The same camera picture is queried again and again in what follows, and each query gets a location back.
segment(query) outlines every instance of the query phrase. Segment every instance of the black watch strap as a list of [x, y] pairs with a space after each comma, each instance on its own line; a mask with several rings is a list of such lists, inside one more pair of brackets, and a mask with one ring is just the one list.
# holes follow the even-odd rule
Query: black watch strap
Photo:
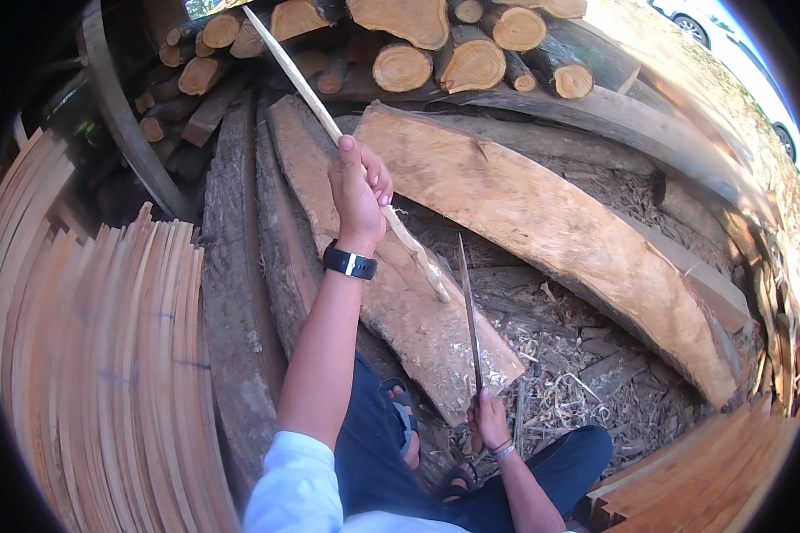
[[376, 275], [376, 259], [368, 259], [356, 253], [335, 248], [333, 240], [323, 252], [323, 267], [363, 280], [372, 280]]

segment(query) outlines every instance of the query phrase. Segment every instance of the white car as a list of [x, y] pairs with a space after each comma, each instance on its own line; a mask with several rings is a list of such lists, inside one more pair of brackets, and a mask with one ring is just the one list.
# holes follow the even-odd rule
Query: white car
[[649, 0], [649, 4], [697, 43], [710, 49], [740, 81], [773, 126], [786, 154], [800, 172], [800, 131], [788, 101], [743, 36], [736, 35], [722, 20], [723, 13], [716, 9], [716, 3], [711, 0]]

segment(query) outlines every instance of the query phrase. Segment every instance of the hand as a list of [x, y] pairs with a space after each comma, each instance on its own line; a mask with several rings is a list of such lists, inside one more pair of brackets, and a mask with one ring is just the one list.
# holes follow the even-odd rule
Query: hand
[[492, 451], [510, 440], [507, 429], [507, 411], [501, 400], [492, 394], [489, 387], [484, 387], [480, 394], [471, 398], [468, 408], [468, 428], [472, 435], [479, 435], [486, 448]]
[[[373, 257], [376, 243], [385, 235], [385, 217], [380, 208], [389, 205], [394, 186], [378, 155], [359, 146], [352, 135], [338, 142], [340, 161], [329, 168], [332, 199], [341, 218], [337, 248]], [[368, 170], [365, 181], [362, 165]]]

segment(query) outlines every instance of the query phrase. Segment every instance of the sandal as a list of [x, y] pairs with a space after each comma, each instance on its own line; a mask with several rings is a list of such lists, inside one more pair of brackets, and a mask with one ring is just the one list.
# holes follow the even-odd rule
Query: sandal
[[408, 393], [408, 387], [406, 387], [406, 384], [401, 378], [387, 378], [380, 385], [380, 392], [387, 396], [388, 391], [393, 389], [394, 386], [400, 386], [400, 388], [403, 389], [403, 392], [395, 394], [394, 398], [390, 398], [390, 400], [394, 404], [394, 408], [400, 414], [400, 420], [403, 421], [403, 433], [404, 437], [406, 437], [406, 442], [400, 449], [400, 456], [405, 457], [408, 452], [409, 444], [412, 441], [412, 432], [418, 433], [418, 420], [415, 418], [414, 414], [409, 414], [404, 409], [404, 407], [410, 407], [412, 409], [414, 409], [414, 407], [412, 405], [412, 395]]
[[[474, 479], [471, 479], [471, 476], [462, 468], [462, 465], [469, 465], [471, 467], [471, 471], [474, 474]], [[453, 485], [454, 479], [461, 479], [465, 482], [466, 488], [462, 488], [460, 485]], [[469, 492], [474, 490], [475, 486], [477, 485], [477, 468], [474, 468], [474, 465], [469, 461], [463, 461], [461, 463], [457, 463], [454, 465], [453, 468], [448, 470], [448, 474], [444, 476], [444, 480], [442, 484], [438, 486], [438, 490], [436, 491], [438, 501], [445, 502], [445, 498], [449, 498], [450, 496], [466, 496]]]

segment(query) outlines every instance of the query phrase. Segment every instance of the wooden stick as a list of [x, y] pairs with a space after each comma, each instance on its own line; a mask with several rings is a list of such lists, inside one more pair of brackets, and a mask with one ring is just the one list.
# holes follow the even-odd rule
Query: wooden stick
[[[284, 70], [288, 75], [288, 78], [293, 82], [293, 85], [296, 86], [299, 94], [303, 96], [305, 102], [311, 108], [311, 111], [313, 111], [317, 116], [320, 124], [322, 124], [326, 132], [329, 133], [329, 136], [332, 138], [332, 142], [337, 146], [338, 141], [341, 138], [341, 130], [332, 119], [332, 115], [329, 114], [320, 99], [317, 98], [317, 95], [296, 68], [296, 65], [288, 56], [288, 53], [284, 50], [284, 48], [281, 48], [281, 45], [278, 43], [276, 38], [267, 31], [267, 28], [264, 27], [264, 24], [261, 23], [251, 9], [249, 9], [247, 6], [243, 6], [243, 10], [245, 11], [246, 16], [249, 17], [249, 20], [252, 21], [252, 25], [261, 35], [261, 38], [264, 39], [264, 42], [266, 43], [267, 48], [269, 48], [269, 51], [273, 54], [273, 57], [275, 57], [279, 62], [279, 65], [281, 65], [281, 69]], [[367, 173], [364, 169], [364, 166], [362, 166], [362, 170], [365, 174]], [[382, 214], [391, 225], [392, 230], [397, 235], [397, 238], [399, 238], [404, 244], [409, 254], [416, 258], [418, 266], [427, 277], [427, 282], [438, 294], [438, 298], [445, 304], [448, 303], [450, 301], [450, 296], [441, 282], [441, 271], [436, 265], [430, 263], [429, 259], [427, 259], [427, 252], [424, 250], [424, 247], [416, 240], [415, 237], [412, 236], [411, 233], [408, 232], [406, 227], [403, 226], [403, 223], [396, 215], [394, 207], [391, 205], [383, 207]]]

